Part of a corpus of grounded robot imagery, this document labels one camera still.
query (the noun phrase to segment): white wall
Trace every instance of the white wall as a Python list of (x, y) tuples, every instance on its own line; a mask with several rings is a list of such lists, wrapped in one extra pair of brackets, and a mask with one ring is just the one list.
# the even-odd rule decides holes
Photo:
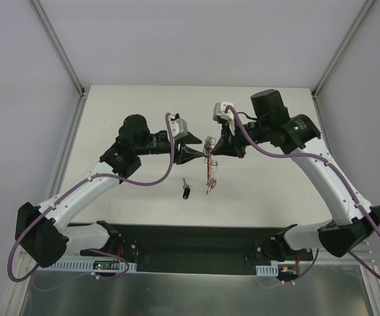
[(92, 84), (312, 88), (364, 0), (42, 0)]
[(77, 94), (27, 1), (0, 1), (0, 308), (17, 209), (50, 180)]
[[(380, 204), (380, 1), (319, 96), (338, 162)], [(379, 258), (380, 241), (373, 246)]]

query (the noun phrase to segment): white robotic arm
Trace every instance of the white robotic arm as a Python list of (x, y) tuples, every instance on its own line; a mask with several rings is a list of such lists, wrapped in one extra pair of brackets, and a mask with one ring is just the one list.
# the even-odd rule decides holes
[[(119, 129), (116, 142), (83, 178), (37, 206), (26, 203), (18, 210), (16, 243), (40, 267), (54, 264), (64, 253), (77, 253), (90, 248), (112, 253), (118, 245), (119, 233), (111, 225), (104, 221), (86, 226), (68, 224), (101, 194), (123, 181), (143, 186), (155, 185), (166, 179), (173, 163), (179, 165), (204, 156), (186, 146), (202, 141), (189, 133), (185, 120), (179, 115), (169, 120), (169, 114), (166, 120), (168, 132), (150, 134), (144, 117), (127, 117)], [(171, 160), (167, 173), (161, 179), (150, 183), (128, 180), (141, 165), (139, 155), (162, 153), (170, 153)], [(39, 221), (31, 228), (31, 223), (38, 218)]]
[[(289, 117), (278, 91), (266, 90), (251, 100), (257, 119), (248, 124), (241, 123), (232, 103), (216, 104), (213, 120), (222, 124), (222, 133), (212, 154), (243, 158), (246, 146), (252, 145), (270, 157), (291, 158), (311, 180), (332, 216), (324, 223), (285, 228), (263, 245), (262, 253), (278, 261), (306, 248), (325, 248), (337, 257), (344, 256), (373, 232), (364, 212), (380, 225), (380, 206), (372, 206), (347, 179), (307, 116)], [(284, 155), (257, 146), (263, 142), (280, 147)]]

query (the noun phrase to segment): black cable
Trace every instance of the black cable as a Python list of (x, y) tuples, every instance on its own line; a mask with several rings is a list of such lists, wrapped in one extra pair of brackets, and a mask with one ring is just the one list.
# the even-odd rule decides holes
[(245, 113), (245, 112), (238, 112), (237, 114), (242, 114), (242, 115), (244, 115), (249, 120), (257, 120), (255, 117), (248, 116), (248, 114)]

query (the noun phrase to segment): small electronic component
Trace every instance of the small electronic component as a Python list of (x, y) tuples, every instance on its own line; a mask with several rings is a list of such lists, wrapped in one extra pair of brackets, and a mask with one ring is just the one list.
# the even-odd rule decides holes
[(182, 181), (184, 181), (184, 185), (182, 186), (182, 188), (184, 189), (182, 198), (188, 199), (188, 196), (190, 196), (191, 186), (187, 184), (187, 182), (185, 181), (185, 178), (182, 178)]
[(95, 261), (93, 262), (94, 270), (112, 270), (112, 261)]

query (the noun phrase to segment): small metal tool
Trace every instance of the small metal tool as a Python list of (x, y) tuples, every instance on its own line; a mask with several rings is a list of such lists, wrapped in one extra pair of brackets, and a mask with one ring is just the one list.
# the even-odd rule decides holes
[(184, 189), (184, 194), (182, 195), (182, 198), (188, 199), (188, 196), (190, 195), (191, 191), (191, 186), (187, 184), (185, 178), (182, 178), (182, 181), (184, 181), (184, 185), (182, 186), (182, 188)]

